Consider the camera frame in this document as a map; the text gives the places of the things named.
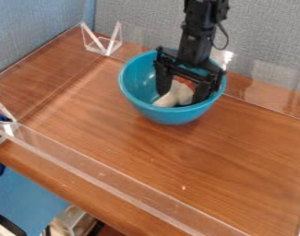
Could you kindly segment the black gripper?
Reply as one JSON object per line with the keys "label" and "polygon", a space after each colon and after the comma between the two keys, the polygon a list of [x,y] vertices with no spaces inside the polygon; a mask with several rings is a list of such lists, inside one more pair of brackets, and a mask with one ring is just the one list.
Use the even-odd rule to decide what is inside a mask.
{"label": "black gripper", "polygon": [[211,92],[219,90],[225,71],[210,59],[214,34],[215,26],[196,28],[183,25],[179,49],[162,46],[155,49],[152,66],[160,96],[168,92],[174,77],[182,77],[194,83],[192,104],[205,101]]}

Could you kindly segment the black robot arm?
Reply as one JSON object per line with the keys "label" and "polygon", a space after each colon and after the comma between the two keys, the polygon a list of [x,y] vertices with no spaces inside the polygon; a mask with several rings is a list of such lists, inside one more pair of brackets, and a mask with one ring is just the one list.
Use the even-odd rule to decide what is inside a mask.
{"label": "black robot arm", "polygon": [[210,60],[215,29],[227,18],[229,0],[183,0],[184,19],[176,50],[159,46],[152,61],[158,107],[200,103],[221,87],[225,70]]}

